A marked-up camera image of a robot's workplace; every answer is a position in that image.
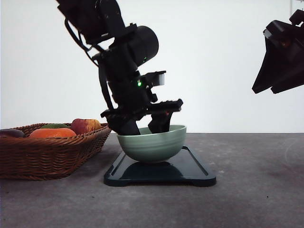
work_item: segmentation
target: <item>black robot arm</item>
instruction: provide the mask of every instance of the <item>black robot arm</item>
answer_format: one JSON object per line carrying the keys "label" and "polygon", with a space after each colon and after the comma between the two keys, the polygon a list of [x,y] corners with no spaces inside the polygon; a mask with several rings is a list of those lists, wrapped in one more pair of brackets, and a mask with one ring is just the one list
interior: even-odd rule
{"label": "black robot arm", "polygon": [[276,94],[304,85],[304,11],[297,10],[292,24],[272,21],[264,30],[266,54],[253,85],[255,93],[271,87]]}
{"label": "black robot arm", "polygon": [[[125,26],[115,0],[57,0],[58,9],[66,17],[66,27],[77,44],[87,53],[81,40],[96,48],[99,53],[91,58],[99,67],[99,80],[108,106],[101,116],[106,117],[111,129],[122,135],[140,134],[136,121],[151,114],[149,128],[152,133],[169,131],[173,112],[181,110],[182,100],[155,104],[153,86],[163,85],[165,71],[141,75],[138,67],[153,58],[159,48],[155,33],[146,26]],[[69,27],[69,22],[78,30],[78,37]],[[114,38],[107,50],[99,43]],[[114,109],[113,100],[118,104]]]}

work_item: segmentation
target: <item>purple fruit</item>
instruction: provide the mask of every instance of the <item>purple fruit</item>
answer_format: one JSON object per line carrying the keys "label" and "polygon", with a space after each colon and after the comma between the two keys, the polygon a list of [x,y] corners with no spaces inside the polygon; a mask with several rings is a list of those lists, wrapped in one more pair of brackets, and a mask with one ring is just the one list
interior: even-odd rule
{"label": "purple fruit", "polygon": [[1,129],[0,138],[24,138],[25,134],[16,129]]}

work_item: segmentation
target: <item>wicker basket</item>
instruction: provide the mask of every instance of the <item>wicker basket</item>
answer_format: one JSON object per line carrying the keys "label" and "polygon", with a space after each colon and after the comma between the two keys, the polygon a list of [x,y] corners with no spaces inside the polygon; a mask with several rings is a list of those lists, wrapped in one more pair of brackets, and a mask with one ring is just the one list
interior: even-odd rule
{"label": "wicker basket", "polygon": [[[16,127],[26,136],[46,123]],[[100,152],[111,129],[102,128],[68,138],[0,138],[0,178],[53,180],[72,174]]]}

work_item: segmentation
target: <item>tray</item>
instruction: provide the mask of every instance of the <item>tray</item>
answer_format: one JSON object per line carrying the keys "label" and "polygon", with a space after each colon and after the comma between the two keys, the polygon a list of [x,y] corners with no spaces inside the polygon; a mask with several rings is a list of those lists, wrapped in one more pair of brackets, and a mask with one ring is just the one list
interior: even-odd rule
{"label": "tray", "polygon": [[177,155],[154,164],[135,161],[122,152],[104,175],[104,183],[114,187],[138,183],[186,183],[207,187],[216,184],[216,176],[193,150],[183,146]]}

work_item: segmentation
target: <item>white backdrop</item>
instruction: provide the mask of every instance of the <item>white backdrop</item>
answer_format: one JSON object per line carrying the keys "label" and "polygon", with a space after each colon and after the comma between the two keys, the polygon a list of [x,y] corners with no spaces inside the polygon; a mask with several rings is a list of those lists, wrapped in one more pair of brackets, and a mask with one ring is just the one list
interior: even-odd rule
{"label": "white backdrop", "polygon": [[[159,101],[181,98],[172,123],[188,132],[304,132],[304,86],[251,90],[265,54],[262,31],[288,22],[289,0],[118,0],[125,24],[150,27],[167,70]],[[97,68],[72,40],[55,0],[1,0],[1,128],[95,118],[106,109]],[[146,126],[150,117],[140,121]]]}

